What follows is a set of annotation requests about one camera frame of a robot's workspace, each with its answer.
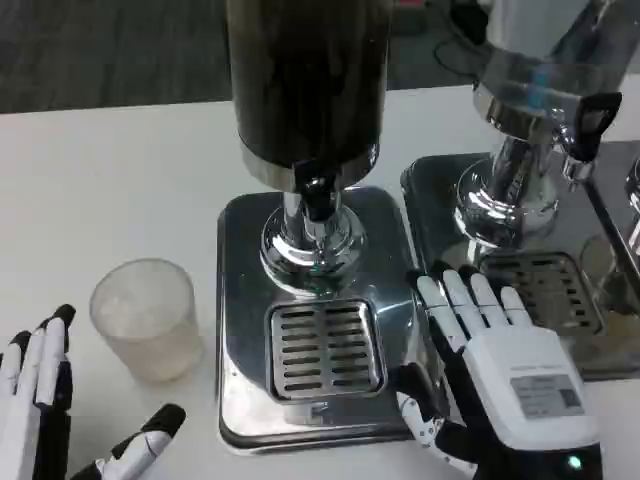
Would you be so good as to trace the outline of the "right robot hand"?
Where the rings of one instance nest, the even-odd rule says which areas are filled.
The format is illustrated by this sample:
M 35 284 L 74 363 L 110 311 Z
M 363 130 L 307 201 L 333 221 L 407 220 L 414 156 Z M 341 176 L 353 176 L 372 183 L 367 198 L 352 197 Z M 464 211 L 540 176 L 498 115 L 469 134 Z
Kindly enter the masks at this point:
M 414 439 L 469 479 L 601 479 L 600 432 L 559 335 L 517 290 L 438 261 L 408 283 L 462 420 L 439 412 L 419 366 L 390 374 Z

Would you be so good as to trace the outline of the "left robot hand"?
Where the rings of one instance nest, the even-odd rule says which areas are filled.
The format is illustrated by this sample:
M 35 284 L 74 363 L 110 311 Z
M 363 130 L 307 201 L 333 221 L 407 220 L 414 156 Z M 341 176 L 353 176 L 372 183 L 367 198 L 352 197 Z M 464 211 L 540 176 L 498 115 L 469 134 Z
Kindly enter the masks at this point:
M 59 306 L 33 331 L 22 330 L 1 352 L 1 477 L 65 479 L 71 433 L 72 366 L 69 329 L 76 310 Z M 140 479 L 174 440 L 187 418 L 167 403 L 106 459 L 74 479 Z

